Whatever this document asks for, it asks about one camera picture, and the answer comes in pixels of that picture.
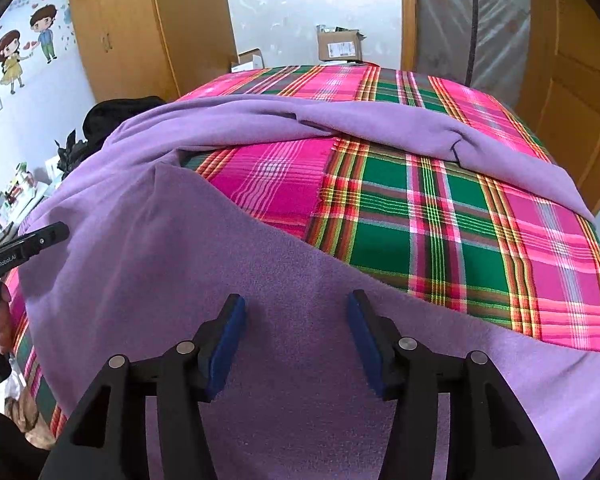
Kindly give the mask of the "operator left hand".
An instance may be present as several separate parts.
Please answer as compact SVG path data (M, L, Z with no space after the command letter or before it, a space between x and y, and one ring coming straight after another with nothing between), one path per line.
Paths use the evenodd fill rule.
M14 329L10 317L10 292L4 283L1 284L0 293L0 353L7 356L14 350Z

